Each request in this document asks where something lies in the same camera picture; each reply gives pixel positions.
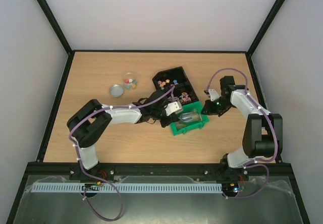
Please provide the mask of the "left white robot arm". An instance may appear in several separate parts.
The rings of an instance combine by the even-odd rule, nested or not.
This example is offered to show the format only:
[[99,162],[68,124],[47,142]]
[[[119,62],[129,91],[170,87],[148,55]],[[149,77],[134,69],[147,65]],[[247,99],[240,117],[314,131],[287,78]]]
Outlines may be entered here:
[[76,148],[77,161],[85,170],[98,163],[95,144],[107,127],[116,124],[140,124],[159,121],[164,128],[177,122],[182,104],[173,95],[173,89],[157,90],[150,97],[140,98],[128,105],[107,105],[97,99],[88,101],[67,122],[69,139]]

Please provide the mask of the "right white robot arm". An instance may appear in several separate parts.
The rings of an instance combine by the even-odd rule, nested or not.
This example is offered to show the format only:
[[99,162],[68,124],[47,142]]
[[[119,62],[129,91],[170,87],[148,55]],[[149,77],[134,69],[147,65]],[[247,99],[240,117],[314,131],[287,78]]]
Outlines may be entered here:
[[283,119],[263,108],[251,95],[247,84],[238,85],[233,76],[220,79],[220,90],[205,89],[209,97],[201,114],[221,117],[231,108],[236,108],[246,118],[242,146],[227,153],[220,161],[221,176],[232,179],[238,169],[245,169],[259,162],[270,163],[282,151]]

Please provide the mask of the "metal scoop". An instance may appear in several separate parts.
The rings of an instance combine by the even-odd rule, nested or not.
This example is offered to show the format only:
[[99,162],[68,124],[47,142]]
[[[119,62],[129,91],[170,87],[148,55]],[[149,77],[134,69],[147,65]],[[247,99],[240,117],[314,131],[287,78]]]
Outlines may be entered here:
[[179,119],[183,123],[192,123],[199,120],[199,114],[193,112],[183,113],[179,116]]

